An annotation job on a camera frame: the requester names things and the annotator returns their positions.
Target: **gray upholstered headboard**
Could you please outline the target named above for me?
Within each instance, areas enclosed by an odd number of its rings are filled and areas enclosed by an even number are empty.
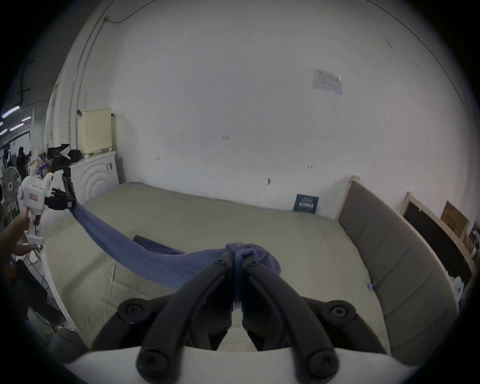
[[[445,268],[402,216],[354,180],[338,222],[370,273],[392,356],[421,364],[458,314]]]

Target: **dark blue book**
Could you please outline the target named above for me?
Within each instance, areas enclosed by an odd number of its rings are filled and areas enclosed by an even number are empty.
[[[318,197],[297,195],[293,210],[297,212],[315,213],[317,211]]]

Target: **blue fabric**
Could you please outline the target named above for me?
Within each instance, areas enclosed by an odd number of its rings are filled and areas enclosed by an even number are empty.
[[[234,255],[234,286],[237,303],[241,300],[241,261],[244,256],[253,254],[260,263],[277,276],[280,275],[278,261],[259,245],[233,243],[227,244],[225,248],[183,253],[141,236],[135,236],[131,240],[78,203],[72,209],[72,213],[92,240],[115,261],[141,277],[174,290],[179,289],[225,251],[231,251]]]

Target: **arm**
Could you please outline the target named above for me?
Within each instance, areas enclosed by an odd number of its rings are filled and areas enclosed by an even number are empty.
[[[24,230],[28,229],[28,209],[24,209],[3,232],[0,232],[0,268],[8,263]]]

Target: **beige mattress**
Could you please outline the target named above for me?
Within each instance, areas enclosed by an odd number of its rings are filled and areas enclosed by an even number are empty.
[[[232,242],[261,245],[278,259],[280,276],[300,295],[350,302],[389,350],[382,308],[368,289],[367,268],[345,231],[332,219],[141,183],[122,184],[85,207],[131,239],[141,235],[185,252],[221,248]],[[61,307],[88,345],[125,299],[170,293],[117,264],[72,215],[46,231],[44,259]]]

